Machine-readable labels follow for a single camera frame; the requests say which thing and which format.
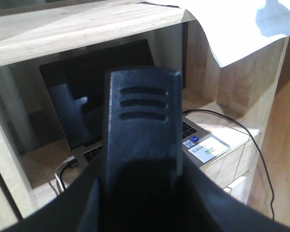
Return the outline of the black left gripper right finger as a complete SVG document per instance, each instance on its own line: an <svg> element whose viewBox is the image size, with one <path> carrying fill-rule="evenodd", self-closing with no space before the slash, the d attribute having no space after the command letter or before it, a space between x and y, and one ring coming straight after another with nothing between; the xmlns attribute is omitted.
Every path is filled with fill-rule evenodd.
<svg viewBox="0 0 290 232"><path fill-rule="evenodd" d="M204 222L218 232L290 232L276 222L227 194L208 178L186 155L183 176L204 216Z"/></svg>

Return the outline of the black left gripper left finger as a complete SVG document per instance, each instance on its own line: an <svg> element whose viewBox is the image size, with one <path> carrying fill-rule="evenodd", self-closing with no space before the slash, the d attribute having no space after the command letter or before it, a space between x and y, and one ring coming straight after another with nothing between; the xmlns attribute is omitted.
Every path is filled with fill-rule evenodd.
<svg viewBox="0 0 290 232"><path fill-rule="evenodd" d="M99 154L61 195L4 231L98 232L102 160Z"/></svg>

